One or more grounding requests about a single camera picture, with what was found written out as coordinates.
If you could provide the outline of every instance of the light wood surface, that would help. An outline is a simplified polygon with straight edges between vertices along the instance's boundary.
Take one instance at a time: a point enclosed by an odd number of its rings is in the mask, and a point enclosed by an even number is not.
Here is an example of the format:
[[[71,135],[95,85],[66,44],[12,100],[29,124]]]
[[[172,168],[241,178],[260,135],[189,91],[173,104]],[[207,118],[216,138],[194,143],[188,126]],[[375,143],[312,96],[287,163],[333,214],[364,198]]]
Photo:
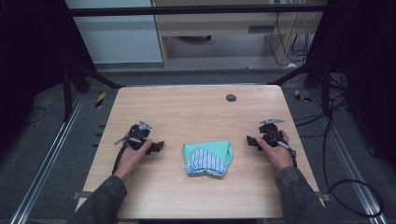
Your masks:
[[[236,101],[226,101],[227,94],[236,95]],[[149,138],[165,144],[138,165],[119,218],[282,217],[276,172],[246,140],[261,136],[259,121],[270,118],[286,120],[277,126],[287,132],[300,170],[318,190],[283,92],[270,85],[120,89],[84,190],[94,191],[108,178],[120,150],[114,143],[142,119],[153,127]],[[233,147],[226,175],[187,176],[183,144],[216,140],[230,140]]]

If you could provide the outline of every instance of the metal bar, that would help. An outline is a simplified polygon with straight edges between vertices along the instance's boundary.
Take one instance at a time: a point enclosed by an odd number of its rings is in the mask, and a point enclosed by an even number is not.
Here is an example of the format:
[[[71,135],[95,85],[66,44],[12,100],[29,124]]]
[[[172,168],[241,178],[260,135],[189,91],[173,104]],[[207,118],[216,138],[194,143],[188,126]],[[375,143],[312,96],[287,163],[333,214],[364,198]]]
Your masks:
[[[17,211],[13,215],[11,219],[11,224],[23,224],[26,222],[27,218],[29,217],[30,212],[32,211],[33,206],[35,205],[35,201],[42,190],[47,177],[52,169],[53,164],[58,157],[59,152],[64,144],[64,140],[68,135],[71,126],[80,110],[81,103],[84,100],[85,94],[79,93],[74,104],[74,110],[71,114],[71,117],[68,121],[64,121],[60,131],[55,137],[55,140],[52,143],[52,146],[49,149],[46,159],[44,159],[43,163],[41,164],[40,169],[35,176],[35,180],[31,184],[29,190],[25,194],[20,206],[18,207]]]
[[[320,106],[319,97],[316,95],[314,91],[310,91],[310,94],[312,95],[312,100],[317,106],[319,112],[323,112]],[[323,122],[327,126],[328,121],[325,118],[323,118]],[[348,177],[351,179],[356,179],[365,182],[361,172],[359,171],[358,166],[355,164],[355,162],[352,160],[349,153],[347,152],[347,147],[344,145],[342,138],[340,137],[339,133],[335,128],[335,125],[332,126],[329,134],[332,138],[332,141],[334,142],[334,149],[337,152],[337,155],[341,160],[341,163],[343,164]],[[373,215],[379,211],[379,205],[376,202],[375,196],[368,188],[358,184],[353,184],[353,188],[356,194],[358,195],[361,204],[367,214]],[[370,221],[374,224],[388,223],[383,214],[381,214],[378,217],[370,218]]]
[[[330,103],[330,65],[329,62],[324,61],[322,67],[322,108],[324,114],[330,116],[329,103]]]
[[[119,85],[119,84],[117,84],[117,83],[115,83],[115,82],[112,82],[112,81],[108,80],[108,79],[105,78],[105,77],[100,76],[97,72],[93,72],[93,71],[91,71],[90,69],[88,69],[88,68],[82,66],[82,65],[79,64],[79,63],[78,63],[78,64],[75,64],[74,67],[75,67],[77,70],[79,70],[80,72],[85,73],[87,76],[93,77],[93,78],[95,78],[96,80],[98,80],[98,81],[104,83],[105,85],[107,85],[107,86],[110,87],[110,88],[119,89],[119,88],[124,87],[123,85]]]
[[[297,77],[301,73],[309,71],[309,69],[317,65],[317,63],[318,63],[318,58],[312,58],[311,60],[308,60],[305,64],[289,72],[287,75],[275,81],[269,82],[268,85],[278,85],[278,86],[283,85],[284,83],[286,83],[287,81],[291,80],[294,77]]]
[[[173,14],[213,14],[213,13],[253,13],[253,12],[317,12],[342,9],[341,6],[326,4],[286,4],[286,5],[229,5],[229,6],[188,6],[188,7],[112,7],[112,8],[70,8],[44,12],[72,17],[96,16],[142,16]]]
[[[64,121],[67,121],[73,111],[72,87],[70,85],[70,74],[68,67],[64,69],[62,73],[62,79],[64,80]]]

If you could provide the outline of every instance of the forearm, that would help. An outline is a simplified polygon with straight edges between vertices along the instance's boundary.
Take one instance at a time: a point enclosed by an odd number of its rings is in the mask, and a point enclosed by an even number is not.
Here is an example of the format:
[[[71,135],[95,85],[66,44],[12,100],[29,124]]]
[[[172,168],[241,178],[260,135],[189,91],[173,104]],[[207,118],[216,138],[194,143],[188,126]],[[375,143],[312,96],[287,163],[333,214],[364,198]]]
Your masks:
[[[112,175],[92,193],[67,223],[113,223],[126,194],[122,180]]]
[[[281,170],[276,176],[276,186],[286,223],[335,223],[299,169]]]

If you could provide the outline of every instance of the folded sock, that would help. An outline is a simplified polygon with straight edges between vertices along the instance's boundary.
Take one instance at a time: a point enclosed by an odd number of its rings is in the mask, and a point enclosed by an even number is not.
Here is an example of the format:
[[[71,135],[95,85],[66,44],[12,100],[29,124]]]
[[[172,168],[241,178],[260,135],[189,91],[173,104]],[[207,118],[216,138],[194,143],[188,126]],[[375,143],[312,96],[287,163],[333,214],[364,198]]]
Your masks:
[[[183,155],[188,175],[224,176],[233,160],[233,149],[230,141],[185,144]]]

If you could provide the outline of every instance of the aluminum rail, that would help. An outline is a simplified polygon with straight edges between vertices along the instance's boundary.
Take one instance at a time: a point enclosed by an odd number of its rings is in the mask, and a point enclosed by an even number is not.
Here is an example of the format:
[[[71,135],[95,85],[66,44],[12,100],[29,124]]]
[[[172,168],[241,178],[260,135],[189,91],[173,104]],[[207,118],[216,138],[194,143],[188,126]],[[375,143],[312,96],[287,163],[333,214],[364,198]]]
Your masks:
[[[52,166],[55,163],[59,152],[61,151],[61,148],[64,144],[64,140],[68,135],[76,119],[78,111],[80,110],[81,104],[84,100],[84,97],[85,94],[82,93],[78,94],[78,97],[73,106],[74,110],[70,116],[70,119],[62,124],[60,131],[56,135],[55,140],[53,141],[52,146],[49,149],[46,159],[44,159],[40,169],[37,172],[37,175],[35,176],[35,180],[33,181],[27,193],[25,194],[17,211],[14,213],[13,217],[11,218],[11,222],[10,222],[11,224],[25,223],[27,218],[29,217],[32,208],[35,205],[35,201],[37,200],[38,195],[43,189],[47,177],[52,169]]]
[[[316,104],[319,112],[322,111],[322,107],[320,105],[320,97],[318,96],[318,93],[315,91],[310,91],[310,94],[312,96],[312,99],[314,103]],[[326,124],[328,121],[323,118],[323,122]],[[344,145],[343,140],[340,136],[340,134],[337,132],[336,128],[334,125],[329,131],[330,138],[334,142],[334,149],[337,152],[338,158],[340,159],[342,165],[344,166],[344,169],[346,171],[346,174],[348,175],[349,178],[351,179],[356,179],[361,182],[365,183],[365,180],[363,178],[363,175],[361,174],[361,171],[359,170],[358,166],[355,164],[355,162],[352,160],[351,156],[349,155],[347,151],[347,147]],[[366,187],[359,185],[359,184],[352,184],[356,194],[358,195],[361,205],[363,206],[365,212],[369,215],[376,214],[379,212],[380,207],[375,199],[374,194]],[[373,224],[386,224],[388,223],[384,214],[379,215],[378,217],[371,217],[369,218],[371,223]]]
[[[258,13],[258,12],[317,12],[342,9],[345,6],[327,4],[284,4],[284,5],[228,5],[228,6],[188,6],[188,7],[110,7],[110,8],[69,8],[67,10],[44,11],[71,17],[142,16],[173,14],[215,14],[215,13]]]

